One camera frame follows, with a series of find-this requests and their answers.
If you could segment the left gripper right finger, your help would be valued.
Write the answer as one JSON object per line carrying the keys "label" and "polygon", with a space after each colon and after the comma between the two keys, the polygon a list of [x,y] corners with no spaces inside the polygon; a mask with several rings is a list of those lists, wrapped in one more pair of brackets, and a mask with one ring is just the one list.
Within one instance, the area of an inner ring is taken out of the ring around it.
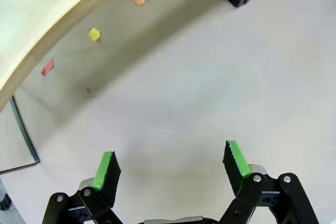
{"label": "left gripper right finger", "polygon": [[225,144],[223,164],[235,198],[219,223],[249,223],[257,207],[267,207],[277,223],[318,223],[295,174],[270,177],[263,166],[248,165],[238,143],[230,140]]}

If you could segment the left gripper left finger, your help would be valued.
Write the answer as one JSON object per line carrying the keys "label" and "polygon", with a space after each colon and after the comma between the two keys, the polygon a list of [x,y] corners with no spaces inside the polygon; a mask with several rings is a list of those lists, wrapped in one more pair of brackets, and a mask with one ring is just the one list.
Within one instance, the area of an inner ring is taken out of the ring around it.
{"label": "left gripper left finger", "polygon": [[54,193],[42,223],[121,223],[112,211],[121,169],[115,152],[105,152],[93,179],[72,195]]}

